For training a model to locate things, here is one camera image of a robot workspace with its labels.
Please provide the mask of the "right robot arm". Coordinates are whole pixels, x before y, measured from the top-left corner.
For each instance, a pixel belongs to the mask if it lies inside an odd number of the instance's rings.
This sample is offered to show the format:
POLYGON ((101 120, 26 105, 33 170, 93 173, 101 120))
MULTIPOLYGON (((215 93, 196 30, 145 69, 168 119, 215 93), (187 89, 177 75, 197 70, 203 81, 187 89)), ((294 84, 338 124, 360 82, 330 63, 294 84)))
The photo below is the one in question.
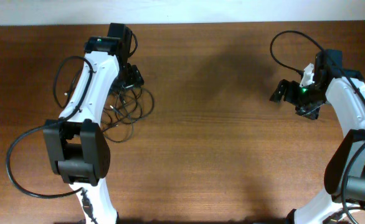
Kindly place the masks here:
POLYGON ((341 223, 365 211, 365 82, 361 72, 342 66, 340 50, 321 50, 300 71, 301 81, 281 80, 271 96, 286 101, 296 114, 316 120, 331 105, 343 140, 325 169, 324 187, 306 205, 292 210, 286 223, 341 223))

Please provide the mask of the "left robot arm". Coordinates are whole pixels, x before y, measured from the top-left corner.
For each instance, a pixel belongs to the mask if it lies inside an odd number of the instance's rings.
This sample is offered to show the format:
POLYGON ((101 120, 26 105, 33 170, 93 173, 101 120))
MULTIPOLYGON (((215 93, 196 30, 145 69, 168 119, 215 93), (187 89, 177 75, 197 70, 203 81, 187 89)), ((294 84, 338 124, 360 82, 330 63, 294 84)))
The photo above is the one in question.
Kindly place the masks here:
POLYGON ((110 148, 100 122, 110 90, 144 83, 137 66, 128 63, 132 38, 131 29, 117 23, 110 24, 107 36, 89 38, 81 77, 59 116, 62 122, 43 130, 52 171, 77 191, 86 223, 118 222, 105 179, 110 148))

